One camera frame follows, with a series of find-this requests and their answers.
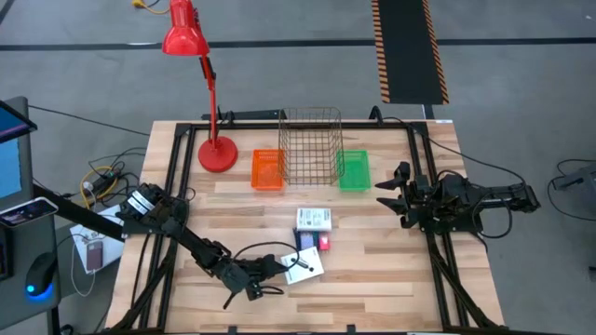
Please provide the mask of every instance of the red object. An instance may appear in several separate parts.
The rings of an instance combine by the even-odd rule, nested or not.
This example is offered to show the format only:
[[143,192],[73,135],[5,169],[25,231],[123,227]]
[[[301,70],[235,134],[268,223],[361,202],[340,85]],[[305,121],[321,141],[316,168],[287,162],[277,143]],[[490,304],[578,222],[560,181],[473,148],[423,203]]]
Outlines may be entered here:
[[209,45],[203,37],[191,0],[169,2],[171,28],[162,51],[175,56],[207,56]]
[[232,140],[217,137],[215,73],[207,56],[209,45],[201,32],[198,12],[193,8],[191,0],[171,0],[169,11],[171,29],[164,38],[162,51],[175,56],[200,56],[201,67],[210,91],[212,138],[199,148],[198,161],[207,171],[224,172],[236,163],[238,150]]
[[283,188],[278,161],[279,150],[277,149],[260,149],[252,152],[252,188],[259,191],[275,191]]
[[329,243],[329,236],[327,234],[321,234],[318,237],[318,249],[323,251],[323,250],[329,250],[332,246]]

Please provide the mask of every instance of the lamp shade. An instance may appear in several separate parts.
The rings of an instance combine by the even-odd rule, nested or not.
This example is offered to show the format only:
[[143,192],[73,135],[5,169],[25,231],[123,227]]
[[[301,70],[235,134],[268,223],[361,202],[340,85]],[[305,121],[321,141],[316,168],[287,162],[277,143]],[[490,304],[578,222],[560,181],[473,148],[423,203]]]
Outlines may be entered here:
[[169,2],[171,28],[164,38],[162,51],[175,56],[205,56],[209,46],[195,17],[191,0]]

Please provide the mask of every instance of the red desk lamp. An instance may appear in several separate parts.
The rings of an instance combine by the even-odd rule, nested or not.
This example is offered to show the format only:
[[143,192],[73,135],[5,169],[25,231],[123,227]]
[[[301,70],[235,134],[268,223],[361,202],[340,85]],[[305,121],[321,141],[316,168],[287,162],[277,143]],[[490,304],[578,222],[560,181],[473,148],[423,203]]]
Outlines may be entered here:
[[198,149],[198,161],[207,171],[224,172],[236,163],[238,149],[232,140],[217,136],[215,72],[207,56],[209,46],[201,32],[198,11],[193,8],[191,0],[171,0],[169,12],[171,13],[171,29],[164,38],[162,51],[175,56],[199,56],[210,91],[211,133],[210,138]]

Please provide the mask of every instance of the yellow cable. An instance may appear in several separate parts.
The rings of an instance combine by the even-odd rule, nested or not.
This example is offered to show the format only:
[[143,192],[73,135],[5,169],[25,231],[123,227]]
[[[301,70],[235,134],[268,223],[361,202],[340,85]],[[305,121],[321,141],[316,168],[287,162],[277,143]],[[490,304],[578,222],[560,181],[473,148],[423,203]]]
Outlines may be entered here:
[[[89,171],[85,177],[83,177],[83,179],[81,180],[81,182],[79,183],[78,187],[79,187],[79,191],[81,192],[81,196],[83,197],[83,204],[85,204],[85,207],[87,209],[91,209],[91,206],[89,205],[89,201],[87,200],[87,196],[85,195],[84,192],[84,188],[83,188],[83,184],[85,183],[85,181],[87,180],[87,178],[89,178],[89,176],[92,173],[96,173],[96,171],[98,170],[107,170],[107,171],[111,171],[112,167],[95,167],[94,170]],[[96,200],[99,201],[100,199],[102,199],[103,197],[105,197],[107,194],[109,194],[110,192],[112,192],[112,190],[114,190],[115,186],[118,184],[118,178],[116,178],[114,180],[114,182],[112,183],[112,185],[110,185],[110,187],[108,187],[107,190],[105,190],[102,194],[99,194],[98,196],[96,196]]]
[[153,10],[152,8],[148,7],[143,0],[132,0],[132,5],[135,6],[136,8],[144,8],[147,9],[149,12],[156,14],[156,15],[164,15],[164,14],[168,14],[169,13],[169,8],[164,10],[164,11],[156,11]]

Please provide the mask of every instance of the computer mouse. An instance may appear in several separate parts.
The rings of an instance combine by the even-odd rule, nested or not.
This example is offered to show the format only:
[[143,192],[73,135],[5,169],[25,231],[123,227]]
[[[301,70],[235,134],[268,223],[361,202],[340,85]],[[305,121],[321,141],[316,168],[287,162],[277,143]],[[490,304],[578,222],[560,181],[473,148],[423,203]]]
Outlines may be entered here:
[[46,292],[52,283],[58,260],[54,252],[45,252],[31,264],[25,279],[25,291],[31,297]]

